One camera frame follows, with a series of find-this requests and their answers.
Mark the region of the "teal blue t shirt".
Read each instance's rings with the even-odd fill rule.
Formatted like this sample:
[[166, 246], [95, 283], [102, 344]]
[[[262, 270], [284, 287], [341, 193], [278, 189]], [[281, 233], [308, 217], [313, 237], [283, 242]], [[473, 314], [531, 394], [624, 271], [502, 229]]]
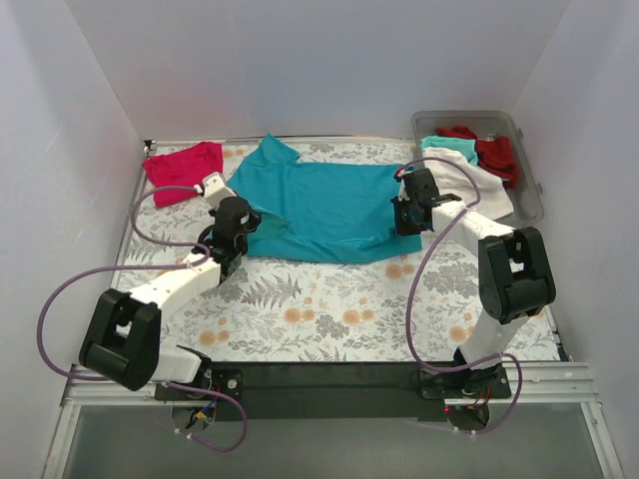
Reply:
[[421, 250], [394, 231], [396, 164], [304, 162], [271, 135], [237, 167], [229, 187], [262, 216], [249, 254], [308, 262], [370, 263]]

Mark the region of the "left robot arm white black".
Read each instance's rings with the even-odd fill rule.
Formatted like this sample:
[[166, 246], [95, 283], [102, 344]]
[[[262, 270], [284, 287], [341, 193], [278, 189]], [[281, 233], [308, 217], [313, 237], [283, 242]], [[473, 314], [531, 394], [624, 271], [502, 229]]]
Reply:
[[99, 297], [80, 349], [80, 364], [136, 391], [149, 382], [177, 382], [193, 399], [205, 397], [213, 376], [208, 357], [185, 346], [161, 344], [162, 321], [228, 279], [248, 251], [261, 216], [239, 197], [221, 201], [214, 223], [183, 262], [129, 291]]

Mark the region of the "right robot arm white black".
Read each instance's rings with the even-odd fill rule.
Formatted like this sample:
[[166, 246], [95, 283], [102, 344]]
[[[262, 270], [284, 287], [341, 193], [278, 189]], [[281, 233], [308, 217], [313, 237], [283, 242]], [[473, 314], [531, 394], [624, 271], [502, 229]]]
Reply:
[[[475, 198], [465, 203], [454, 194], [442, 194], [427, 168], [399, 168], [400, 184], [391, 200], [395, 232], [414, 236], [431, 231], [437, 237], [428, 248], [410, 286], [405, 310], [408, 349], [419, 366], [431, 374], [450, 374], [453, 388], [474, 396], [488, 383], [488, 372], [501, 364], [506, 349], [527, 320], [556, 297], [556, 286], [539, 230], [515, 229], [476, 210], [481, 193], [470, 180]], [[478, 261], [478, 295], [482, 305], [474, 329], [457, 348], [453, 361], [437, 366], [419, 357], [412, 340], [412, 309], [416, 289], [438, 245], [452, 239]]]

